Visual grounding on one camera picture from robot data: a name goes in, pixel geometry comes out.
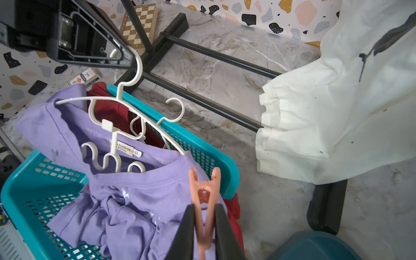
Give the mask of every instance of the size tag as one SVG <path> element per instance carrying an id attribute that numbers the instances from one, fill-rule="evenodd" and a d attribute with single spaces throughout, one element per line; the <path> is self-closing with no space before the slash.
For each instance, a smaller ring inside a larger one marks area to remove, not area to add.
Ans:
<path id="1" fill-rule="evenodd" d="M 141 157 L 141 152 L 139 150 L 134 150 L 134 155 L 137 157 Z"/>

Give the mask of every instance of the grey marble surface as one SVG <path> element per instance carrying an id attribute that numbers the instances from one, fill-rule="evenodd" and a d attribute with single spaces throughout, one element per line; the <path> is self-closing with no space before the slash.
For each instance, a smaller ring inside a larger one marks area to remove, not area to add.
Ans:
<path id="1" fill-rule="evenodd" d="M 159 8 L 156 33 L 163 30 L 179 12 L 187 15 L 190 28 L 182 39 L 244 59 L 281 73 L 318 58 L 319 51 L 270 33 L 252 30 L 187 8 L 156 2 Z M 14 116 L 3 129 L 24 156 L 33 148 L 16 131 L 17 118 L 25 109 L 44 102 L 66 87 L 66 81 L 83 70 L 73 66 L 48 85 L 35 100 Z M 103 81 L 112 84 L 122 70 L 100 69 Z M 259 121 L 264 108 L 258 95 L 268 80 L 205 55 L 173 46 L 152 70 L 189 91 L 211 99 L 253 120 Z M 148 81 L 133 95 L 168 118 L 180 113 L 170 91 Z M 245 253 L 248 259 L 265 259 L 296 232 L 311 230 L 306 212 L 314 185 L 277 178 L 256 171 L 255 133 L 192 102 L 181 98 L 185 115 L 178 123 L 231 157 L 240 171 L 238 188 Z M 416 238 L 416 160 L 383 166 L 351 178 L 345 197 L 338 237 L 364 259 L 413 259 Z"/>

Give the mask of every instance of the chessboard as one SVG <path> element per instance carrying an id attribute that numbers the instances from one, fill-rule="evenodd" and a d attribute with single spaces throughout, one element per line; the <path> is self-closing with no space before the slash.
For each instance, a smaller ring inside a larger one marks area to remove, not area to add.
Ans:
<path id="1" fill-rule="evenodd" d="M 146 32 L 147 37 L 150 40 L 150 43 L 153 43 L 153 37 L 156 28 L 157 20 L 157 8 L 156 4 L 149 5 L 138 5 L 135 6 L 137 16 L 140 19 L 141 25 Z M 139 36 L 137 35 L 136 29 L 134 29 L 133 24 L 127 13 L 124 15 L 123 22 L 120 27 L 120 32 L 124 38 L 133 46 L 133 48 L 142 55 L 144 53 L 144 46 L 141 42 Z"/>

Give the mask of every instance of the white cloth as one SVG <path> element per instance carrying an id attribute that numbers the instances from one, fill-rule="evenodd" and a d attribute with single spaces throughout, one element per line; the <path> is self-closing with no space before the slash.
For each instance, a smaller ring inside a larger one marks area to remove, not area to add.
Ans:
<path id="1" fill-rule="evenodd" d="M 373 50 L 415 11 L 414 0 L 343 1 L 321 58 L 263 87 L 258 171 L 324 184 L 416 156 L 416 27 Z"/>

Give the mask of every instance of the terrazzo wallpaper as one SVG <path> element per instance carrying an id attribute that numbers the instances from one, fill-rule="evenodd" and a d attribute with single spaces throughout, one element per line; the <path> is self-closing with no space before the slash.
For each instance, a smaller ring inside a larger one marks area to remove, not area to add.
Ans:
<path id="1" fill-rule="evenodd" d="M 88 1 L 105 11 L 120 28 L 125 11 L 119 0 Z M 132 2 L 138 5 L 142 0 Z M 0 54 L 3 56 L 0 57 L 0 120 L 7 120 L 17 113 L 70 67 L 48 58 L 44 52 L 23 53 L 1 44 Z"/>
<path id="2" fill-rule="evenodd" d="M 318 47 L 341 8 L 341 0 L 166 1 Z"/>

